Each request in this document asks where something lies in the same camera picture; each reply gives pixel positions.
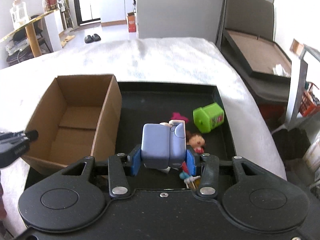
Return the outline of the red tin canister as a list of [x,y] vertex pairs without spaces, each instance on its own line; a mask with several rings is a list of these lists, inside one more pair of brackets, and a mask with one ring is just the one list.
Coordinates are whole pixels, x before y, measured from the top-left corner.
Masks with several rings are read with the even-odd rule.
[[45,0],[46,3],[46,10],[51,11],[58,8],[57,0]]

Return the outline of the orange cardboard carton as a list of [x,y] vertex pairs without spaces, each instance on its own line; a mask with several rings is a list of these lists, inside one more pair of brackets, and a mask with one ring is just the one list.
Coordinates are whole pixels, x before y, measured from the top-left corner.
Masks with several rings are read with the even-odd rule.
[[129,12],[127,14],[127,26],[129,33],[135,33],[136,32],[136,15],[134,12]]

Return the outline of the black slipper left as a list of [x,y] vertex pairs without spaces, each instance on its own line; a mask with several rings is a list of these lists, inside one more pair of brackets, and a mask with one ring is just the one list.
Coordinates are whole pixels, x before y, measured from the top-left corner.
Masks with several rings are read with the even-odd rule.
[[93,42],[93,38],[91,35],[87,35],[85,37],[85,43],[88,44],[88,43],[92,43]]

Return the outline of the white kitchen cabinet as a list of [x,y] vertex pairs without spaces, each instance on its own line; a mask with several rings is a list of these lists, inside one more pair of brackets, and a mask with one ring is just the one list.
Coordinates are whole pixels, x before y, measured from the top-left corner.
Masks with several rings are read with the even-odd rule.
[[103,27],[126,24],[133,12],[133,0],[99,0],[100,22]]

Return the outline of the green toy trash bin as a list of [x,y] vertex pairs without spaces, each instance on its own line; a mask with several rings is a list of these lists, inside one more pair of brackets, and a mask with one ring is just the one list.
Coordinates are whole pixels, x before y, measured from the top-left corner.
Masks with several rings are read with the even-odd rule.
[[210,133],[224,122],[225,112],[218,103],[193,110],[193,121],[201,133]]

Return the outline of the black framed board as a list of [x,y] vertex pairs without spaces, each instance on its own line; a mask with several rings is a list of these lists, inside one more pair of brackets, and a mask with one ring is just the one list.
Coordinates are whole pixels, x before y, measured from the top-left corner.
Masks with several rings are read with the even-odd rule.
[[223,30],[223,36],[250,77],[290,83],[292,62],[277,43],[229,29]]

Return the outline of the black slipper right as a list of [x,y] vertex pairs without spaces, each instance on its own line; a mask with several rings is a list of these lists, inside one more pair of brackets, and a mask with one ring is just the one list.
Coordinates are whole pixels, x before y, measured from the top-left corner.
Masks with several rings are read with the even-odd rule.
[[97,42],[97,41],[101,40],[101,37],[98,34],[93,34],[92,35],[92,39],[93,39],[94,42]]

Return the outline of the black slipper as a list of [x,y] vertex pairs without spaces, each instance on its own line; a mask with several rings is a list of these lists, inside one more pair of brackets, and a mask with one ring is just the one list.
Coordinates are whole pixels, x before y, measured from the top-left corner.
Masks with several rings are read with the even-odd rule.
[[97,41],[101,40],[101,37],[98,34],[93,34],[92,35],[92,39],[93,39],[94,42],[97,42]]
[[88,44],[88,43],[92,43],[93,42],[93,38],[91,35],[87,35],[85,37],[85,43]]

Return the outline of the gold round side table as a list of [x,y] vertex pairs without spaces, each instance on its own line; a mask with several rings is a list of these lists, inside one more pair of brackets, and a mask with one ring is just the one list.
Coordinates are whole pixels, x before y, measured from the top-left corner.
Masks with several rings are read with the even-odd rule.
[[13,36],[15,33],[17,33],[18,31],[20,31],[21,29],[25,29],[25,33],[27,36],[27,39],[29,40],[29,45],[31,48],[31,51],[33,53],[34,57],[39,57],[42,55],[41,49],[40,49],[40,45],[39,42],[36,38],[36,33],[35,33],[35,28],[34,28],[34,23],[45,18],[46,16],[54,13],[58,11],[58,9],[54,9],[48,12],[45,12],[42,15],[39,15],[31,20],[29,20],[28,22],[26,22],[24,25],[21,25],[20,27],[18,27],[17,29],[13,30],[12,32],[10,32],[9,34],[5,35],[3,38],[1,38],[1,42],[4,42],[5,40],[7,40],[9,37]]

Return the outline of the brown cardboard box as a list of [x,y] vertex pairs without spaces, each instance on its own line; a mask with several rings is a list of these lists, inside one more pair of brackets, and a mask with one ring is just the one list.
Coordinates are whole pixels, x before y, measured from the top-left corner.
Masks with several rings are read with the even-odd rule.
[[26,126],[39,137],[22,159],[41,174],[84,157],[106,160],[116,150],[121,104],[112,74],[56,77]]

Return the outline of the small blue winged figurine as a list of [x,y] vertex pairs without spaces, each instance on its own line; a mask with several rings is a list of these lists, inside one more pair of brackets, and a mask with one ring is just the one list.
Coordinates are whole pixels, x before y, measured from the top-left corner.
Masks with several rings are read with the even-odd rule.
[[182,169],[182,172],[180,173],[180,178],[184,181],[186,187],[191,190],[198,189],[201,182],[201,176],[190,175],[188,167],[185,162],[183,162],[181,169]]

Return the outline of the blue toy sofa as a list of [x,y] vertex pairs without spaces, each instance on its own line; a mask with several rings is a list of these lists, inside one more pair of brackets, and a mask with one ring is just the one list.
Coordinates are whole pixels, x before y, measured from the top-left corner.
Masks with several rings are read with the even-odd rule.
[[170,120],[145,124],[142,132],[141,158],[147,168],[179,168],[186,159],[185,122]]

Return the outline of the pink dinosaur figurine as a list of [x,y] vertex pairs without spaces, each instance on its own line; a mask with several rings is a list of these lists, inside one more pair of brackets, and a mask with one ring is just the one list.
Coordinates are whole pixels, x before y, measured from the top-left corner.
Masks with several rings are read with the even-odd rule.
[[171,120],[182,120],[186,124],[189,122],[189,119],[186,116],[181,115],[179,112],[173,112],[170,119]]

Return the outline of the clear glass jar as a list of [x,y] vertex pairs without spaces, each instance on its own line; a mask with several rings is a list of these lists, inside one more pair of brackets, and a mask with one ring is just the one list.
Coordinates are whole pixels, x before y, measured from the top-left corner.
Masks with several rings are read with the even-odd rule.
[[22,0],[14,0],[10,9],[11,19],[14,29],[18,29],[22,25],[29,22],[27,13],[27,5]]

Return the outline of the white fuzzy blanket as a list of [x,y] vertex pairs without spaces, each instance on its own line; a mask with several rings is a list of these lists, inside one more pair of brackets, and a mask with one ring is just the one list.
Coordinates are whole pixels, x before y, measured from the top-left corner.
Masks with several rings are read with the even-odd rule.
[[253,96],[212,42],[147,38],[65,48],[1,70],[1,130],[24,130],[53,79],[113,74],[118,81],[215,85],[236,153],[281,178],[285,167]]

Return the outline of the brown-haired girl figurine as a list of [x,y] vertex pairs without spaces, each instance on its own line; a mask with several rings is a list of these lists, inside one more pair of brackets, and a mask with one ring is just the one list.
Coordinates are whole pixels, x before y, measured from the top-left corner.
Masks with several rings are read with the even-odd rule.
[[198,154],[204,153],[205,139],[198,133],[186,131],[186,143]]

